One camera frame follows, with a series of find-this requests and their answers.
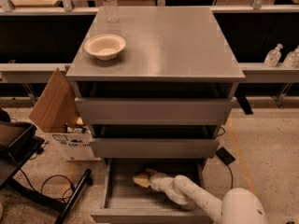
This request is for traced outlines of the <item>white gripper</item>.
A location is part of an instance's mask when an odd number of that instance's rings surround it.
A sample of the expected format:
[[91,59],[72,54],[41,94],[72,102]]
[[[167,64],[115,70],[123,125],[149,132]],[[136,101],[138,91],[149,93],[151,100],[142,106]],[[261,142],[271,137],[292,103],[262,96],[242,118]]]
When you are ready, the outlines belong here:
[[167,193],[173,189],[174,178],[164,173],[147,168],[146,173],[141,173],[133,177],[133,181],[141,188],[148,188],[149,186],[158,191]]

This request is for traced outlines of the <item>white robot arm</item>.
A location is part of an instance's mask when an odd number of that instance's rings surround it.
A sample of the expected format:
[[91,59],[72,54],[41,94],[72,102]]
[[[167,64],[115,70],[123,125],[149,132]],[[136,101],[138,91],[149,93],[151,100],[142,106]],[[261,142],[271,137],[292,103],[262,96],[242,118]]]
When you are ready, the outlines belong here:
[[214,224],[268,224],[261,201],[247,189],[230,189],[221,200],[185,175],[171,177],[151,169],[134,176],[133,181],[141,188],[165,193],[179,205],[193,201]]

